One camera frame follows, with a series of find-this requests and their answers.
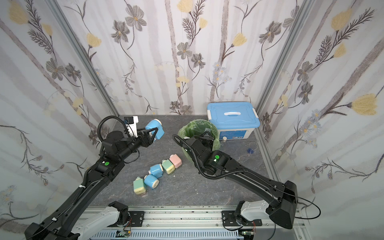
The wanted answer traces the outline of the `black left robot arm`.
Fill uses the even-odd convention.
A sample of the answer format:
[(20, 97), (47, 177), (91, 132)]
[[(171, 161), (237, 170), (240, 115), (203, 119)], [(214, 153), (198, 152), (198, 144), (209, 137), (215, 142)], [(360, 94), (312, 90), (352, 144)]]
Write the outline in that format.
[(27, 240), (88, 240), (111, 225), (124, 226), (130, 221), (128, 207), (119, 202), (77, 225), (78, 219), (98, 194), (120, 173), (126, 159), (147, 148), (164, 135), (162, 123), (154, 119), (144, 128), (133, 130), (134, 117), (107, 116), (97, 127), (102, 144), (99, 159), (83, 175), (83, 181), (70, 197), (40, 224), (25, 230)]

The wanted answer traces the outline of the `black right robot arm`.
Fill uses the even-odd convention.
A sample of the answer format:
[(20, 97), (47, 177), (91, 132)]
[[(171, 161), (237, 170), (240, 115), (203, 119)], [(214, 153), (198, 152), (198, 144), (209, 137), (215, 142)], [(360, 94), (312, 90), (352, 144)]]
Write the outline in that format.
[(261, 197), (267, 204), (265, 210), (276, 225), (292, 229), (298, 204), (297, 186), (266, 178), (241, 165), (230, 155), (213, 150), (209, 134), (173, 140), (191, 157), (198, 172), (210, 180), (229, 179)]

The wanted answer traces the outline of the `blue sharpener with crank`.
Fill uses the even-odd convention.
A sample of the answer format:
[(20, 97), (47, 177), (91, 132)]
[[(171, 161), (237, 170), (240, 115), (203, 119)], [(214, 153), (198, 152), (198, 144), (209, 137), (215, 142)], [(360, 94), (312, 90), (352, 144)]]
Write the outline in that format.
[(149, 135), (154, 138), (155, 140), (159, 140), (163, 137), (163, 135), (165, 134), (165, 131), (162, 127), (162, 123), (160, 120), (158, 119), (153, 119), (151, 120), (145, 127), (145, 130), (146, 131), (149, 131), (151, 130), (149, 133)]

